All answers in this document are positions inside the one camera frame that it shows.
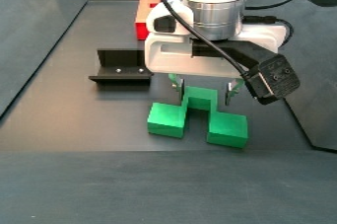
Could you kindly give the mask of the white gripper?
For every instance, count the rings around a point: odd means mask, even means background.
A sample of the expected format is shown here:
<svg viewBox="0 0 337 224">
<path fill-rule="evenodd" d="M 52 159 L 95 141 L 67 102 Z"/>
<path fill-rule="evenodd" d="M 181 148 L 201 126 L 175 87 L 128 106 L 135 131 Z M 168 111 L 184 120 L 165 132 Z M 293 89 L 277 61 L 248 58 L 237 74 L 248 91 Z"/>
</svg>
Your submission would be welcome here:
<svg viewBox="0 0 337 224">
<path fill-rule="evenodd" d="M 168 0 L 168 5 L 191 25 L 191 27 L 212 42 L 251 41 L 273 53 L 279 52 L 285 39 L 285 27 L 268 24 L 243 23 L 243 3 L 197 3 L 187 0 Z M 171 85 L 183 99 L 184 80 L 177 74 L 239 77 L 240 73 L 227 59 L 217 57 L 215 50 L 207 47 L 205 53 L 192 54 L 195 35 L 171 14 L 164 3 L 160 3 L 147 19 L 149 35 L 145 40 L 145 64 L 155 73 L 169 73 Z M 233 79 L 227 84 L 225 105 L 240 93 L 244 80 Z"/>
</svg>

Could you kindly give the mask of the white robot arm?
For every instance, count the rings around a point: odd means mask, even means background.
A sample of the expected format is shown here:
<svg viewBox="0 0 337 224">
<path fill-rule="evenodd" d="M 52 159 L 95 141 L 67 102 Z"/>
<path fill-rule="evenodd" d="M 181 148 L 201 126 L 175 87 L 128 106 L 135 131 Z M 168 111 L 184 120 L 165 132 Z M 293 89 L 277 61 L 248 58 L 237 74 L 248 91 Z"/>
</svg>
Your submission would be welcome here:
<svg viewBox="0 0 337 224">
<path fill-rule="evenodd" d="M 337 0 L 308 0 L 321 7 Z M 241 77 L 264 105 L 300 85 L 279 54 L 285 27 L 243 14 L 245 0 L 161 0 L 147 27 L 145 64 L 156 73 Z"/>
</svg>

